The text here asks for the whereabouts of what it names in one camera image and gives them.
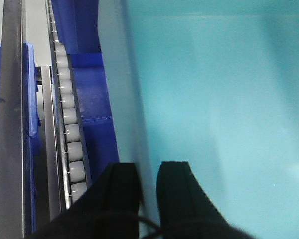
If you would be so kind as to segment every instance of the white roller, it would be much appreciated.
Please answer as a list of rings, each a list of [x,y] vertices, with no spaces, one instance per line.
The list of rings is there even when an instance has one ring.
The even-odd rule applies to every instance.
[[[72,93],[72,82],[70,80],[60,80],[60,91],[63,93]]]
[[[65,125],[77,123],[76,109],[75,108],[63,109],[63,120]]]
[[[70,162],[83,159],[81,142],[68,143],[68,159]]]
[[[68,57],[65,56],[56,56],[56,64],[58,67],[69,67]]]
[[[58,67],[59,80],[70,80],[70,69],[68,67]]]
[[[85,179],[85,169],[83,161],[69,163],[71,183],[79,182]]]
[[[76,183],[71,185],[72,201],[78,200],[88,189],[86,183]]]
[[[56,24],[55,24],[55,21],[52,21],[51,24],[52,24],[52,29],[53,29],[53,31],[56,31]]]
[[[56,56],[66,56],[66,51],[64,45],[61,43],[55,44],[55,54]]]
[[[55,30],[53,31],[53,37],[54,37],[54,40],[59,40],[58,33]]]
[[[74,108],[74,95],[72,93],[61,94],[63,108]]]
[[[67,143],[80,141],[80,129],[77,124],[68,124],[65,126],[65,138]]]

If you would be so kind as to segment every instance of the blue crate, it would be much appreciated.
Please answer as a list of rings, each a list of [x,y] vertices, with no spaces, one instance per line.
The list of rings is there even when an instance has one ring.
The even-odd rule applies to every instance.
[[[28,102],[29,102],[29,140],[30,148],[28,149],[30,154],[30,162],[33,164],[33,155],[37,155],[40,152],[42,143],[38,134],[38,127],[40,126],[39,118],[37,114],[37,101],[36,101],[36,75],[35,75],[35,63],[34,63],[34,50],[33,46],[30,43],[27,43],[27,52],[28,52]]]

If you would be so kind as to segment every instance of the gray metal beam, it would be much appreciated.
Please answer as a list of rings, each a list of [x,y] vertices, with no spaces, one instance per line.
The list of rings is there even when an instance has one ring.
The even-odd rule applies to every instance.
[[[56,125],[53,110],[53,97],[51,85],[51,71],[49,66],[41,67],[42,91],[45,121],[46,160],[49,187],[50,218],[53,219],[62,212],[61,195],[62,172],[59,171]]]
[[[23,0],[5,0],[0,70],[0,239],[31,231]]]

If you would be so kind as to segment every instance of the metal frame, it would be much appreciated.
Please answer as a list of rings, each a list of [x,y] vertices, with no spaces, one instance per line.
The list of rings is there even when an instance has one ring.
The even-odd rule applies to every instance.
[[[0,239],[31,232],[23,0],[5,0],[0,70]]]
[[[62,212],[60,185],[60,174],[57,157],[56,125],[53,110],[53,97],[51,85],[50,66],[41,67],[42,92],[44,105],[44,123],[45,123],[45,142],[46,142],[46,160],[49,186],[49,207],[50,218],[57,217]]]
[[[48,0],[45,0],[45,7],[46,7],[46,14],[47,14],[47,21],[48,21],[48,32],[49,32],[49,41],[50,41],[50,49],[51,49],[51,63],[52,63],[52,98],[53,98],[53,105],[54,105],[54,117],[55,117],[55,132],[56,132],[56,145],[57,145],[57,165],[58,165],[58,176],[59,180],[59,188],[60,190],[60,203],[62,212],[68,209],[71,206],[71,198],[70,198],[70,188],[68,183],[68,174],[67,174],[67,158],[65,153],[65,140],[64,140],[64,125],[62,119],[62,105],[61,105],[61,95],[59,90],[59,82],[57,80],[57,73],[56,69],[56,58],[54,54],[54,42],[52,36],[52,29],[51,29],[51,18],[49,15],[49,8],[51,4]],[[50,218],[54,219],[57,214],[50,212]]]
[[[71,55],[68,55],[68,61],[69,61],[69,68],[70,68],[70,77],[71,77],[71,82],[72,82],[72,87],[73,87],[75,110],[76,110],[76,115],[77,115],[78,126],[80,128],[80,141],[82,143],[82,150],[83,150],[83,162],[84,162],[84,167],[85,167],[85,179],[86,179],[86,184],[89,188],[92,185],[91,172],[90,172],[90,163],[89,163],[89,158],[88,158],[88,151],[87,151],[87,148],[86,148],[86,141],[85,141],[85,136],[84,136],[83,123],[82,123],[82,119],[81,119],[81,110],[80,110],[79,98],[78,98],[78,94],[77,94],[77,90],[76,90],[76,83],[75,83],[74,72],[73,72],[73,67],[72,67]]]

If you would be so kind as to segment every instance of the teal surface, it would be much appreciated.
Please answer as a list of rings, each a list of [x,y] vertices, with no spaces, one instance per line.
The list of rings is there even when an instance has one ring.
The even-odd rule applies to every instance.
[[[153,188],[162,161],[189,161],[229,223],[299,239],[299,1],[111,2],[100,10],[125,38],[105,41],[122,35],[101,26],[105,15],[99,28],[120,158],[132,144],[147,149],[135,160],[151,167],[152,178],[140,172]],[[130,107],[141,116],[127,118]],[[122,142],[128,127],[143,131]]]

